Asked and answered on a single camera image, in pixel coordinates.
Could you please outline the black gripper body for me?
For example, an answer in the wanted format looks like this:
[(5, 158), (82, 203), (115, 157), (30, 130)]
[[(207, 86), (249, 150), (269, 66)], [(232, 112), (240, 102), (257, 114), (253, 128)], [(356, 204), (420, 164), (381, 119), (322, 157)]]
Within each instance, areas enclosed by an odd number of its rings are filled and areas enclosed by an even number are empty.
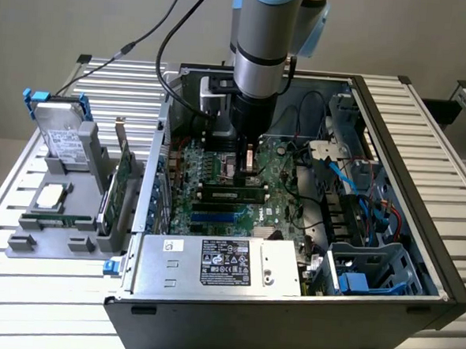
[(242, 92), (231, 97), (230, 122), (238, 135), (248, 141), (257, 140), (271, 126), (277, 103), (277, 94), (255, 99)]

